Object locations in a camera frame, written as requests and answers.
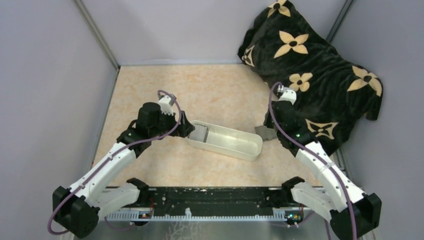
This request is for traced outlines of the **white plastic tray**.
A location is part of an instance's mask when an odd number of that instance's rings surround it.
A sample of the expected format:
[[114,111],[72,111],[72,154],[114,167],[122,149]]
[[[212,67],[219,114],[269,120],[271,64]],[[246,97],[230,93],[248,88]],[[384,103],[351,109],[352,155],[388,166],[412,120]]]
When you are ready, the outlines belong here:
[[263,140],[255,133],[199,120],[194,120],[192,124],[207,126],[209,130],[206,142],[190,140],[189,135],[187,141],[192,147],[249,162],[256,160],[262,151]]

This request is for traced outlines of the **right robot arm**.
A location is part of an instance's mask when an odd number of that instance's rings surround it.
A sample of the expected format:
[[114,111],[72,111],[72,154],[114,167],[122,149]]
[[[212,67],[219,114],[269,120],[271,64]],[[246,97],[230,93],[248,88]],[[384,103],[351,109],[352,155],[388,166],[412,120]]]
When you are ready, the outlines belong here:
[[322,144],[295,115],[288,100],[271,101],[266,127],[276,131],[281,145],[302,162],[321,183],[317,190],[301,177],[284,182],[281,199],[287,206],[302,204],[329,222],[340,240],[356,240],[380,225],[382,200],[356,186],[330,159]]

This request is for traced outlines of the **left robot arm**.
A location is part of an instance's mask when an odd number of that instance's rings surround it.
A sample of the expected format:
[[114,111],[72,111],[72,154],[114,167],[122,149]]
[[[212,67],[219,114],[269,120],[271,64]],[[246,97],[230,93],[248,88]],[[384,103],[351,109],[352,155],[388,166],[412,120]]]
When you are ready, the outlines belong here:
[[100,162],[69,187],[59,186],[53,192],[48,232],[58,234],[52,229],[52,223],[56,222],[64,227],[64,234],[71,232],[78,238],[85,238],[102,218],[121,207],[133,203],[138,207],[146,206],[150,193],[144,190],[139,179],[132,178],[109,193],[103,190],[153,141],[167,136],[186,138],[195,130],[183,110],[179,109],[178,114],[175,117],[170,103],[144,103],[137,119],[130,122]]

